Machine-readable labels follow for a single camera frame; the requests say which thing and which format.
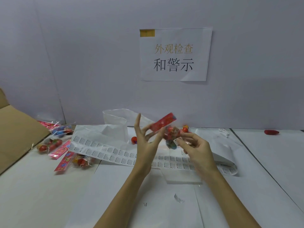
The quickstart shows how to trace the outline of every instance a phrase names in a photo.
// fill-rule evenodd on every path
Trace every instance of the white table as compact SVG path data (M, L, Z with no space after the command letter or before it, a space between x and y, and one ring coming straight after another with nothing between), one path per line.
M233 131L304 211L304 133L279 130L280 134L272 136L264 134L264 130Z
M98 164L57 175L62 157L51 160L34 148L0 176L0 221L7 228L61 228Z

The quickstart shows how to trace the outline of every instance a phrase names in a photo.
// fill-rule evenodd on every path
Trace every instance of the cardboard box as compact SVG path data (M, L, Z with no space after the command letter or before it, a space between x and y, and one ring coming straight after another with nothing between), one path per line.
M0 88L0 174L48 134L47 128L12 107Z

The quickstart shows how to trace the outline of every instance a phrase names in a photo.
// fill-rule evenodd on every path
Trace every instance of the yellow rectangle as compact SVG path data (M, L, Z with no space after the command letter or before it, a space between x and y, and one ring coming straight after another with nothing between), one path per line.
M140 29L140 37L155 37L154 29Z

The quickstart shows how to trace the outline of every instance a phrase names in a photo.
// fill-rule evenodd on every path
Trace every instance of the paper sign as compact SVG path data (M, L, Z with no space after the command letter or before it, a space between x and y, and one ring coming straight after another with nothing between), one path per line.
M141 79L206 81L211 34L212 28L156 29L141 36Z

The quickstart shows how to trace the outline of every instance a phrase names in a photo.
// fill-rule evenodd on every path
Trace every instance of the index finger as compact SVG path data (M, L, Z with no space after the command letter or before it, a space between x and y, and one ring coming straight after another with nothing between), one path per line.
M139 136L139 134L141 134L140 127L139 127L140 116L141 116L141 114L139 113L135 119L135 124L134 124L134 130L135 130L137 137Z
M181 132L181 137L183 138L192 138L195 141L205 141L203 138L194 133L183 133Z

